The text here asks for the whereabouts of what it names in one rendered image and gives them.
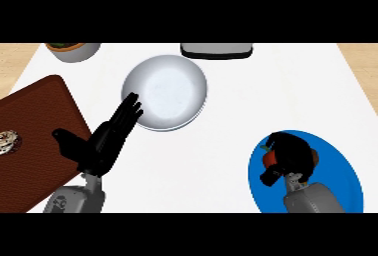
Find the red bell pepper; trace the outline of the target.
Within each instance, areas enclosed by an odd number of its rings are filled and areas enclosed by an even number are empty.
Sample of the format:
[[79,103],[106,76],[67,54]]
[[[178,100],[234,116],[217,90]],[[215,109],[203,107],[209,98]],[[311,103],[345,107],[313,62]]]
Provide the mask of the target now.
[[264,168],[280,165],[286,171],[310,172],[318,163],[317,151],[308,145],[261,146]]

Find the grey plant pot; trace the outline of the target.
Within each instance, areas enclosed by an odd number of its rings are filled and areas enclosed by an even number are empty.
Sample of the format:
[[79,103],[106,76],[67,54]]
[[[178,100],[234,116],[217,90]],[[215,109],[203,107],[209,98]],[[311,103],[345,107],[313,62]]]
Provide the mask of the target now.
[[45,43],[45,47],[54,57],[64,63],[76,63],[87,60],[100,48],[98,43],[64,43],[62,47]]

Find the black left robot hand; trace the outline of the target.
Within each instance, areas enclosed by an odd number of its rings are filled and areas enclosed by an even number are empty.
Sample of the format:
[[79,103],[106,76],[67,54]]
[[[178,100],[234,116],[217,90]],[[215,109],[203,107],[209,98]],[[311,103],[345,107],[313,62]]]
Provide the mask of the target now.
[[107,121],[95,128],[84,140],[63,128],[51,132],[59,144],[60,155],[78,163],[76,170],[101,177],[112,169],[125,138],[143,114],[138,95],[129,93]]

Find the grey and black appliance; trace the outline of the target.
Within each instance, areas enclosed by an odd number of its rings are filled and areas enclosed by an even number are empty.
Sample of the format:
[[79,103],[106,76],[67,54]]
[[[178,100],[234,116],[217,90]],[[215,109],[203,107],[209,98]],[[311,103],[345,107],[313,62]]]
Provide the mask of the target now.
[[193,59],[228,60],[251,56],[251,43],[181,43],[181,55]]

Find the chocolate frosted cupcake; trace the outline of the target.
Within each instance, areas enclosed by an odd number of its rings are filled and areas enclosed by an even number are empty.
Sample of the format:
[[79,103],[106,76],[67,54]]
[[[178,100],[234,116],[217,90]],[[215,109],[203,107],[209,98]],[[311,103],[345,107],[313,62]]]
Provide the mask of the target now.
[[0,132],[0,155],[14,153],[22,145],[22,137],[16,131]]

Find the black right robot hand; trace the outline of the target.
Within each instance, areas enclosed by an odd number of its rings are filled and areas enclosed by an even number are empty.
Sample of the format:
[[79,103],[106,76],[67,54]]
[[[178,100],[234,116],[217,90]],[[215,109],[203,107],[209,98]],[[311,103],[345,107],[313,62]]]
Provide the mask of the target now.
[[304,139],[286,132],[274,132],[264,144],[267,153],[262,156],[264,173],[259,175],[262,184],[273,186],[280,177],[289,173],[299,174],[299,183],[308,181],[315,166],[314,151]]

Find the white bowl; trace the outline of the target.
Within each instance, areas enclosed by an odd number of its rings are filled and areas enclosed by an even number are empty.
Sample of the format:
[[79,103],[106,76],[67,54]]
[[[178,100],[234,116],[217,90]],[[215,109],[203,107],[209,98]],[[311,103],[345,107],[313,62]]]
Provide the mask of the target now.
[[121,98],[138,95],[143,114],[137,124],[157,132],[184,127],[199,115],[206,100],[206,78],[197,65],[177,55],[146,59],[129,71]]

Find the blue plate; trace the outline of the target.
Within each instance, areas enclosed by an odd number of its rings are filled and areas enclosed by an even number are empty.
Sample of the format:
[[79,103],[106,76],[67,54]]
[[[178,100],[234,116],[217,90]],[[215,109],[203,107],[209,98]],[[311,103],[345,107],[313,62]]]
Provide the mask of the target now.
[[[363,190],[354,169],[338,149],[315,135],[298,130],[286,130],[286,133],[299,137],[317,151],[318,164],[314,167],[308,183],[318,182],[330,189],[336,200],[346,213],[363,212]],[[283,197],[286,188],[283,179],[279,179],[271,187],[261,183],[259,175],[265,168],[262,165],[262,149],[267,137],[258,142],[249,157],[248,182],[256,207],[262,213],[286,213]]]

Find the brown placemat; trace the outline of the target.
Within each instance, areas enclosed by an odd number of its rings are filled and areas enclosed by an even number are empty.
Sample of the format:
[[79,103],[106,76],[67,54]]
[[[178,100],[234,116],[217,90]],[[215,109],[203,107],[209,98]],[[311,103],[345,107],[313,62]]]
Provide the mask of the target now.
[[22,139],[0,155],[0,213],[25,213],[78,175],[51,136],[63,128],[84,140],[91,133],[59,75],[48,75],[0,100],[0,132]]

